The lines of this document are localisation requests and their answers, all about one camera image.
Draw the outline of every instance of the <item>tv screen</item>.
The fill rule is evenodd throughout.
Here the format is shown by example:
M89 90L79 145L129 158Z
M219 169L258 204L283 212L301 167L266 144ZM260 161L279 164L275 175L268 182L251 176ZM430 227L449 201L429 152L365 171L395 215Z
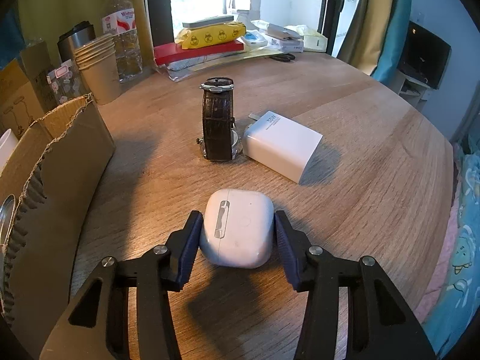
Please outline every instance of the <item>tv screen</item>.
M451 49L438 36L411 21L398 69L437 89Z

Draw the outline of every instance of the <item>screw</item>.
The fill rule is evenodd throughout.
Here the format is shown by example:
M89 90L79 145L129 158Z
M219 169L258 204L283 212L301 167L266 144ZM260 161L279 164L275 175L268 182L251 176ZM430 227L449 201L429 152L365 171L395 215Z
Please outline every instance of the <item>screw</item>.
M323 249L320 246L316 246L316 245L309 247L308 251L310 252L310 254L313 254L315 256L318 256L323 253Z
M155 254L165 254L169 248L165 245L157 245L153 248L153 253Z
M102 260L102 265L104 267L112 266L113 264L115 264L115 257L105 257Z
M362 263L366 266L373 266L375 264L375 259L371 256L363 256L361 259Z

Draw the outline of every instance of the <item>water bottle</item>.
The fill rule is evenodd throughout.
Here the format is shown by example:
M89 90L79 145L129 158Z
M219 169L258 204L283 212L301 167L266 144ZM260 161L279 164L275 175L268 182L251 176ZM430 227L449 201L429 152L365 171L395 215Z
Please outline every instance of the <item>water bottle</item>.
M106 0L103 33L111 33L115 43L118 78L121 83L142 73L135 10L130 0Z

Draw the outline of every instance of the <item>yellow wipes package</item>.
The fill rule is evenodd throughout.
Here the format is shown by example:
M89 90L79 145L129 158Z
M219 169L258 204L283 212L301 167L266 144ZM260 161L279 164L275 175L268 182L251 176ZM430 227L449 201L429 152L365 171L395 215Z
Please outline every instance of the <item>yellow wipes package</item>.
M175 38L175 43L180 43L183 50L199 49L230 42L245 35L246 31L245 24L236 21L194 28L193 30L184 28Z

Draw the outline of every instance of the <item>wooden tabletop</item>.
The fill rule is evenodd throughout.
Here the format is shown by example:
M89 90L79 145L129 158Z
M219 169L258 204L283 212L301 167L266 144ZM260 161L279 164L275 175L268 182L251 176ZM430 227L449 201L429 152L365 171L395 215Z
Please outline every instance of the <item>wooden tabletop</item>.
M208 77L235 81L239 130L247 115L271 110L323 134L315 164L297 185L244 155L211 163L202 134ZM155 73L100 112L117 149L100 181L82 232L73 292L98 261L139 257L205 212L221 188L265 193L312 244L337 257L377 259L411 307L437 262L450 211L452 147L407 102L325 54L268 58L197 74L180 83ZM337 358L346 345L341 290ZM135 292L130 291L130 357L138 359ZM170 293L184 360L293 359L307 294L287 283L274 249L254 270L215 267L199 251L190 282Z

